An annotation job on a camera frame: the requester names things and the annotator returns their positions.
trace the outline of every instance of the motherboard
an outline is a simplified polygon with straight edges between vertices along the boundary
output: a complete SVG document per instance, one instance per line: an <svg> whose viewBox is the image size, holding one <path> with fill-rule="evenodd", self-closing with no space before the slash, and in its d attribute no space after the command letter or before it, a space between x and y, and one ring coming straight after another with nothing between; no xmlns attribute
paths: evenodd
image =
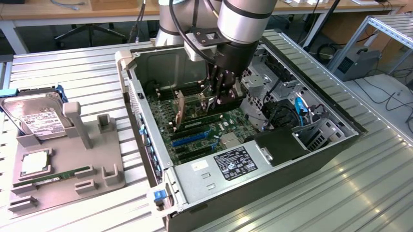
<svg viewBox="0 0 413 232"><path fill-rule="evenodd" d="M171 125L179 113L173 101L161 101L156 96L148 96L151 112L175 165L241 144L248 136L256 134L239 108L204 114L195 104L185 107L187 117L176 129Z"/></svg>

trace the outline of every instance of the hard drive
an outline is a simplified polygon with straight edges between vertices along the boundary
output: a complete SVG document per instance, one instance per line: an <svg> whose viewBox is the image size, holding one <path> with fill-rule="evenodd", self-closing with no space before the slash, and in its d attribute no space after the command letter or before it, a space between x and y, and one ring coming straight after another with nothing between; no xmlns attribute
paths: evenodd
<svg viewBox="0 0 413 232"><path fill-rule="evenodd" d="M33 134L41 140L64 136L64 128L73 126L62 115L64 102L61 86L0 91L0 111L13 121L21 135Z"/></svg>

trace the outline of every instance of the green circuit board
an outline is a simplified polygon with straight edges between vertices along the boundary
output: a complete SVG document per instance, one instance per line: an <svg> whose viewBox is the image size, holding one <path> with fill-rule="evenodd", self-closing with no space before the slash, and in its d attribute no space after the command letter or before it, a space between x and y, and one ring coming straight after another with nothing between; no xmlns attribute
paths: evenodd
<svg viewBox="0 0 413 232"><path fill-rule="evenodd" d="M244 114L239 108L213 115L204 115L197 111L195 106L185 108L187 119L183 120L180 129L183 131L173 132L172 126L168 124L175 119L176 107L172 100L160 101L155 96L148 96L149 108L156 121L156 125L161 134L169 158L175 165L195 160L205 155L227 149L227 145L221 141L221 136L232 133L236 139L243 143L245 137L256 133ZM181 133L197 131L188 136L173 139L173 136ZM192 136L207 133L203 139L172 146L175 141L191 138Z"/></svg>

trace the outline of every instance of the metal slotted surface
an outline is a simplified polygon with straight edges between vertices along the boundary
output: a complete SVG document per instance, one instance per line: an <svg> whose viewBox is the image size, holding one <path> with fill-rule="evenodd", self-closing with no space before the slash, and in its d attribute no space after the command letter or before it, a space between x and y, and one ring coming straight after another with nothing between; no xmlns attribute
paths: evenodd
<svg viewBox="0 0 413 232"><path fill-rule="evenodd" d="M413 49L413 16L410 14L368 16L368 24Z"/></svg>
<svg viewBox="0 0 413 232"><path fill-rule="evenodd" d="M371 109L338 85L339 81L287 37L272 31L267 31L264 36L368 133L318 172L196 231L411 230L413 151L402 141L403 135L396 135L384 119L376 118ZM0 229L2 231L24 231L28 225L30 231L164 231L161 220L149 216L144 196L148 183L132 140L131 125L124 118L118 84L113 78L113 60L106 56L121 48L110 46L105 49L29 54L14 59L12 86L44 85L57 79L64 80L61 84L66 87L70 100L82 105L82 120L100 112L109 112L116 117L128 186L13 221L5 220L4 223L9 225ZM48 70L40 67L44 62L49 62ZM13 125L5 122L2 131L12 129ZM13 138L2 134L0 141L4 139L8 142L0 149L12 147ZM0 170L6 167L9 159L12 155L8 154L0 161ZM2 174L0 188L5 189L6 171ZM5 205L6 199L1 197L0 203Z"/></svg>

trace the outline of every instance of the power supply label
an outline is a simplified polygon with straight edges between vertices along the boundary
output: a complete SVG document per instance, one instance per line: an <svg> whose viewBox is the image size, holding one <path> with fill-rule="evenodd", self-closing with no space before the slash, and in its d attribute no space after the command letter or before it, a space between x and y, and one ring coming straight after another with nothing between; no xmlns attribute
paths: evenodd
<svg viewBox="0 0 413 232"><path fill-rule="evenodd" d="M213 159L225 180L232 180L257 169L243 146L213 156Z"/></svg>
<svg viewBox="0 0 413 232"><path fill-rule="evenodd" d="M24 115L21 120L34 136L64 132L64 126L54 111Z"/></svg>

